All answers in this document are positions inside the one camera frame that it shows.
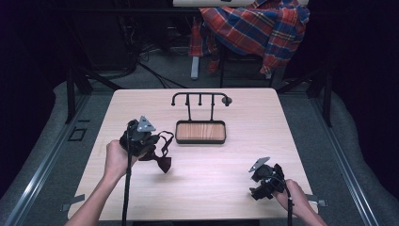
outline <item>wooden table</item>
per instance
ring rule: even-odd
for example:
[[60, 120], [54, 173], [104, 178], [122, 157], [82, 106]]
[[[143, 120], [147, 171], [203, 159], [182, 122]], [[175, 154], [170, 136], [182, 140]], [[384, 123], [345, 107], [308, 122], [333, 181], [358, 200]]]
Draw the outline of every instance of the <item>wooden table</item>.
[[[76, 196], [88, 197], [104, 171], [105, 145], [119, 139], [128, 121], [145, 116], [156, 127], [175, 131], [176, 122], [187, 120], [185, 96], [179, 91], [223, 92], [232, 98], [230, 106], [215, 97], [214, 120], [226, 123], [224, 144], [177, 144], [169, 146], [172, 166], [164, 174], [155, 161], [136, 162], [132, 170], [128, 219], [191, 220], [286, 218], [276, 199], [255, 201], [249, 192], [258, 185], [248, 170], [258, 158], [281, 165], [285, 178], [292, 178], [305, 193], [311, 188], [296, 150], [279, 98], [273, 89], [130, 89], [115, 92], [94, 144]], [[202, 105], [191, 97], [193, 120], [210, 120], [211, 97], [202, 96]], [[157, 154], [164, 145], [157, 144]], [[119, 220], [123, 206], [124, 177], [105, 204], [100, 220]], [[72, 205], [69, 218], [83, 204]]]

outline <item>hand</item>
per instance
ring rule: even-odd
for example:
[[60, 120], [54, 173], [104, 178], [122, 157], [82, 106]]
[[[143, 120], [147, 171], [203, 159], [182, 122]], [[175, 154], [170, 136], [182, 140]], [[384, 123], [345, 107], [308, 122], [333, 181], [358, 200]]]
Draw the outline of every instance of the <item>hand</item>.
[[[132, 156], [132, 166], [139, 157]], [[104, 176], [106, 180], [117, 182], [127, 169], [127, 152], [120, 146], [117, 139], [112, 140], [106, 145], [106, 159]]]
[[[293, 198], [293, 214], [301, 218], [306, 225], [326, 225], [322, 218], [311, 208], [302, 187], [291, 179], [286, 180], [285, 184]], [[285, 189], [283, 193], [275, 191], [273, 196], [285, 210], [288, 210], [288, 195]]]

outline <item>gray floor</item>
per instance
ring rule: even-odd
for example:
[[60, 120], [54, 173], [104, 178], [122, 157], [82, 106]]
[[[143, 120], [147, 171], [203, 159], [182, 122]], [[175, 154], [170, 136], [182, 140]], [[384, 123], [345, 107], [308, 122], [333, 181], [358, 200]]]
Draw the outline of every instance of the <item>gray floor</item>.
[[[184, 49], [170, 53], [154, 51], [149, 53], [147, 62], [142, 62], [187, 87], [218, 88], [219, 74], [206, 73], [208, 60], [201, 60], [197, 81], [190, 78], [191, 58], [186, 56]], [[253, 65], [227, 65], [227, 76], [250, 73], [246, 77], [262, 77], [254, 69], [257, 68]], [[281, 75], [279, 71], [273, 88], [284, 85]], [[112, 81], [128, 89], [163, 88], [157, 78], [140, 66], [133, 74]], [[80, 100], [78, 114], [70, 125], [63, 123], [67, 117], [65, 84], [55, 89], [56, 106], [51, 119], [20, 174], [0, 201], [1, 225], [60, 225], [67, 220], [67, 211], [60, 211], [61, 205], [68, 203], [74, 195], [112, 97], [112, 90], [103, 84], [94, 80], [90, 83], [94, 87], [90, 96], [82, 96], [76, 91]], [[226, 84], [240, 87], [267, 85], [247, 80], [226, 81]], [[356, 126], [343, 102], [333, 95], [333, 127], [327, 128], [320, 118], [320, 100], [308, 99], [304, 93], [306, 87], [304, 84], [279, 98], [313, 193], [327, 200], [328, 206], [320, 207], [320, 215], [329, 225], [399, 225], [399, 202], [379, 184], [362, 160]], [[87, 128], [82, 141], [68, 141], [74, 126]], [[101, 222], [101, 225], [119, 224], [117, 221]], [[261, 225], [285, 224], [286, 219], [261, 220]], [[295, 225], [301, 225], [301, 222], [295, 220]]]

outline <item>red plaid fabric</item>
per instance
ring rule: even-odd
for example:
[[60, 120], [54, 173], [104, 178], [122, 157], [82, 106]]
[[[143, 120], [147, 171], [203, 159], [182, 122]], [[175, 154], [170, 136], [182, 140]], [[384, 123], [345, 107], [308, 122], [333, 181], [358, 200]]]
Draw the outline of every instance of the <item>red plaid fabric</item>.
[[217, 41], [237, 54], [263, 57], [261, 73], [284, 66], [305, 35], [310, 12], [296, 0], [256, 0], [246, 8], [200, 8], [189, 55], [218, 53]]

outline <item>plaid blanket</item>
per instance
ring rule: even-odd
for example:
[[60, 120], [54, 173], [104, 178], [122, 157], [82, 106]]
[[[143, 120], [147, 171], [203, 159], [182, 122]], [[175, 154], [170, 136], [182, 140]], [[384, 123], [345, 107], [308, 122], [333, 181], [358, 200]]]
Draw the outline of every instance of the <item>plaid blanket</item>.
[[297, 0], [255, 0], [245, 8], [200, 8], [189, 55], [217, 55], [216, 40], [239, 55], [263, 57], [261, 73], [284, 66], [302, 42], [310, 12]]

